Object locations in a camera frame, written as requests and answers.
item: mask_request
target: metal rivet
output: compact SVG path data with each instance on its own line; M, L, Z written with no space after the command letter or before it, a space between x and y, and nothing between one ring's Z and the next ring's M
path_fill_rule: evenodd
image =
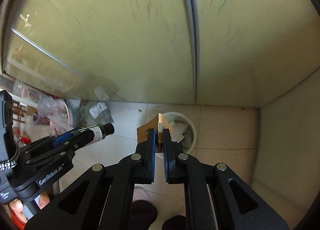
M227 166L224 163L218 163L217 169L220 171L225 171L227 169Z
M101 171L101 170L102 170L102 165L99 164L99 163L97 163L97 164L95 164L95 165L92 166L92 170L93 170L94 172Z
M186 153L180 153L178 157L180 160L186 160L189 158L189 156Z
M131 155L131 159L134 161L138 161L141 159L141 155L139 153L134 153Z

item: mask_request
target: transparent plastic wrap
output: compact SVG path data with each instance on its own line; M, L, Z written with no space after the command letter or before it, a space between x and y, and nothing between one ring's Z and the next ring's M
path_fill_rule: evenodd
M35 103L37 103L42 97L46 97L46 95L41 93L39 90L31 88L19 80L15 81L12 93Z
M38 119L47 117L54 134L62 134L71 130L69 110L64 100L43 97L38 101Z

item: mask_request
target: glass panel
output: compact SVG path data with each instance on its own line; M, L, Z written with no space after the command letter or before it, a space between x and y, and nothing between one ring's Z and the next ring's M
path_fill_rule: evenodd
M94 90L101 87L83 79L49 58L38 49L12 33L5 72L33 87L61 98L97 100ZM112 100L121 99L106 92Z
M184 0L23 0L15 12L25 37L127 101L194 103Z

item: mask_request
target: person's foot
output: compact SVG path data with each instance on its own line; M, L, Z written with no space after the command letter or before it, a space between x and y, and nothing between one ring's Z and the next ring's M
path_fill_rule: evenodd
M148 193L142 187L135 187L132 202L136 200L149 201Z

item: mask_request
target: wall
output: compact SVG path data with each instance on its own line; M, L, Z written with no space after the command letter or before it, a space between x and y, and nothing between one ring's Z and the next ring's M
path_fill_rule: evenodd
M292 229L320 190L320 70L260 115L252 187Z
M261 107L320 66L310 0L198 0L197 103Z

